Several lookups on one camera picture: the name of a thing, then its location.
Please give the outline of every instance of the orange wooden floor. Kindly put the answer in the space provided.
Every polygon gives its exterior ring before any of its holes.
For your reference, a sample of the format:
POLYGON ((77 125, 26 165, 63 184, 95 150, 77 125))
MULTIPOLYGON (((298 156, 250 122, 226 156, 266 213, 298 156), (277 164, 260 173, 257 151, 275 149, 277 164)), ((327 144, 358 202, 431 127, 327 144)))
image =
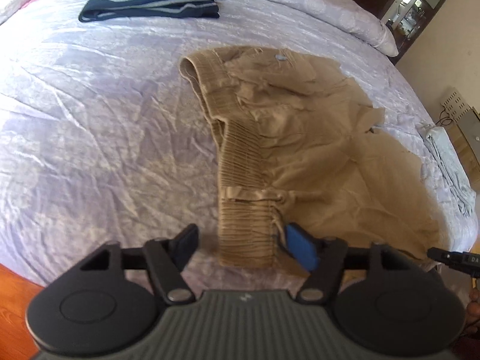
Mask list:
POLYGON ((28 360, 37 352, 25 310, 41 289, 0 265, 0 360, 28 360))

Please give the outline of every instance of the lavender floral bed sheet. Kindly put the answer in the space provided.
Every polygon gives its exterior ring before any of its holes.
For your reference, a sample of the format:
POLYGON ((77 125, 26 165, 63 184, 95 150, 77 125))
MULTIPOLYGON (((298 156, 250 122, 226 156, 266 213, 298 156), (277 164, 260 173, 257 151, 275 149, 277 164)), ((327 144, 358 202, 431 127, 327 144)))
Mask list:
POLYGON ((109 240, 141 246, 188 223, 201 248, 184 272, 203 288, 289 288, 273 269, 220 267, 215 145, 179 58, 257 44, 341 63, 382 128, 423 161, 453 250, 477 237, 417 133, 431 118, 402 75, 391 34, 351 0, 227 0, 220 19, 80 23, 87 0, 34 0, 0 26, 0 263, 45 285, 109 240))

